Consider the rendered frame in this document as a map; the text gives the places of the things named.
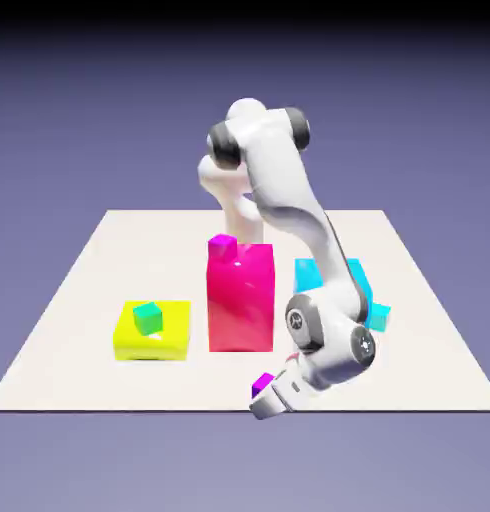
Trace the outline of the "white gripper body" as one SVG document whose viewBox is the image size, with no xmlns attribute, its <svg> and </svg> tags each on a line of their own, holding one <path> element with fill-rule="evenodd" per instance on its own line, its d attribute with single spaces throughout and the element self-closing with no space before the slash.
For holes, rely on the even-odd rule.
<svg viewBox="0 0 490 512">
<path fill-rule="evenodd" d="M 288 374 L 274 378 L 252 400 L 249 409 L 258 420 L 294 412 L 300 405 L 300 388 Z"/>
</svg>

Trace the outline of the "small purple cube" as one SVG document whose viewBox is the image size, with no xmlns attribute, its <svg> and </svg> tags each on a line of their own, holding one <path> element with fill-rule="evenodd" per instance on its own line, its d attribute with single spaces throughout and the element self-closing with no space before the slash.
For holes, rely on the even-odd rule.
<svg viewBox="0 0 490 512">
<path fill-rule="evenodd" d="M 271 373 L 264 372 L 261 374 L 251 386 L 251 398 L 254 399 L 259 393 L 261 393 L 273 380 L 275 376 Z"/>
</svg>

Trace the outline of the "small cyan cube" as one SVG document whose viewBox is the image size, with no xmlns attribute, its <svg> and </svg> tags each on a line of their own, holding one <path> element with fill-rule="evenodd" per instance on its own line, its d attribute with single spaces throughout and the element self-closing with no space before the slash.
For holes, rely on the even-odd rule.
<svg viewBox="0 0 490 512">
<path fill-rule="evenodd" d="M 373 303 L 370 308 L 366 326 L 374 331 L 384 332 L 387 327 L 390 311 L 390 306 Z"/>
</svg>

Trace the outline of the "small green cube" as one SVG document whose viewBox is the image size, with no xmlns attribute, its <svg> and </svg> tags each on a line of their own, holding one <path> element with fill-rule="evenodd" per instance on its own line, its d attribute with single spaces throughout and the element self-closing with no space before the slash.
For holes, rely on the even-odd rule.
<svg viewBox="0 0 490 512">
<path fill-rule="evenodd" d="M 133 319 L 136 328 L 143 336 L 163 330 L 163 313 L 154 302 L 143 303 L 134 307 Z"/>
</svg>

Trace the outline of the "small magenta cube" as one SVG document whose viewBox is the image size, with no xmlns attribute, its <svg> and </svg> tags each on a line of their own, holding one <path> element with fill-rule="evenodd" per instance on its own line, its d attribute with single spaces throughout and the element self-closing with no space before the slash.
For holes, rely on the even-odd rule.
<svg viewBox="0 0 490 512">
<path fill-rule="evenodd" d="M 228 263 L 238 255 L 238 242 L 235 236 L 218 234 L 208 240 L 208 259 Z"/>
</svg>

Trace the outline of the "large pink box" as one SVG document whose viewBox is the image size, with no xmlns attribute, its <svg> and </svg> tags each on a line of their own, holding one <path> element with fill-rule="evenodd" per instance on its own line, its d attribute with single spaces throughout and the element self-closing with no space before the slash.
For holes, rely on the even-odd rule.
<svg viewBox="0 0 490 512">
<path fill-rule="evenodd" d="M 242 244 L 228 263 L 207 261 L 211 352 L 271 352 L 275 264 L 270 244 Z"/>
</svg>

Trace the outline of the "large yellow box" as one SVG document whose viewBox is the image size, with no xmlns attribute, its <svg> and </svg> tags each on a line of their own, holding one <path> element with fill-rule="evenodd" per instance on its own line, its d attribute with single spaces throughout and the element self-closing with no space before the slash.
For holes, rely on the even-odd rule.
<svg viewBox="0 0 490 512">
<path fill-rule="evenodd" d="M 163 313 L 163 330 L 148 336 L 140 334 L 134 324 L 133 308 L 147 301 L 126 301 L 113 333 L 116 360 L 186 359 L 190 339 L 189 301 L 149 301 Z"/>
</svg>

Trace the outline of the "large cyan box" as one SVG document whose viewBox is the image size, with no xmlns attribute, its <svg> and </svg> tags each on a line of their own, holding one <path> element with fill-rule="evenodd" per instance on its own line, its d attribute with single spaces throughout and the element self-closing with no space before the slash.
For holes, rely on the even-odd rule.
<svg viewBox="0 0 490 512">
<path fill-rule="evenodd" d="M 347 263 L 357 284 L 365 294 L 369 318 L 372 313 L 373 291 L 366 273 L 358 259 L 348 258 Z M 323 285 L 323 280 L 317 268 L 316 262 L 311 258 L 296 258 L 294 261 L 294 292 L 301 293 Z"/>
</svg>

